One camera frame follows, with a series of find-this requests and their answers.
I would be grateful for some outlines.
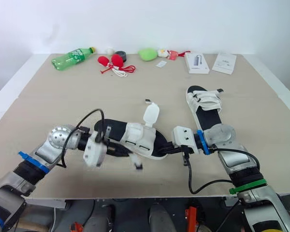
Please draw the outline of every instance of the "green plastic bottle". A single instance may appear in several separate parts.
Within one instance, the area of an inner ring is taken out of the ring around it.
[[[57,70],[65,70],[66,68],[83,62],[91,54],[95,52],[93,47],[90,48],[78,48],[74,51],[71,51],[61,57],[57,57],[52,60],[53,65]]]

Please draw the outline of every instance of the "green band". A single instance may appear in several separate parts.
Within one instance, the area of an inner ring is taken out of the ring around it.
[[[230,194],[236,194],[236,193],[244,191],[246,189],[250,189],[250,188],[253,188],[253,187],[256,187],[259,185],[264,185],[264,184],[266,184],[266,180],[261,179],[261,180],[257,180],[257,181],[242,185],[242,186],[237,187],[237,188],[231,188],[231,189],[229,189],[229,192],[230,192]]]

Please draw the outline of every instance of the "white box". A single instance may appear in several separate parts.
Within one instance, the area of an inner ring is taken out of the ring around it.
[[[209,68],[202,53],[185,53],[189,73],[208,74]]]
[[[212,70],[232,74],[235,66],[236,55],[221,52],[218,54]]]

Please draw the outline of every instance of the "white wall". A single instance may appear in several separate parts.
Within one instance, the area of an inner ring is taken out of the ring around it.
[[[31,53],[257,54],[290,88],[290,0],[0,0],[0,87]]]

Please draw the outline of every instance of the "red ball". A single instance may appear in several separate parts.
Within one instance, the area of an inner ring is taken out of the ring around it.
[[[122,57],[118,54],[114,54],[112,55],[112,63],[114,66],[120,67],[122,68],[124,66],[124,61],[122,59]]]
[[[103,65],[103,66],[107,66],[108,65],[108,63],[110,62],[110,60],[107,58],[107,57],[105,57],[105,56],[100,56],[99,58],[98,58],[98,62],[101,64],[101,65]]]

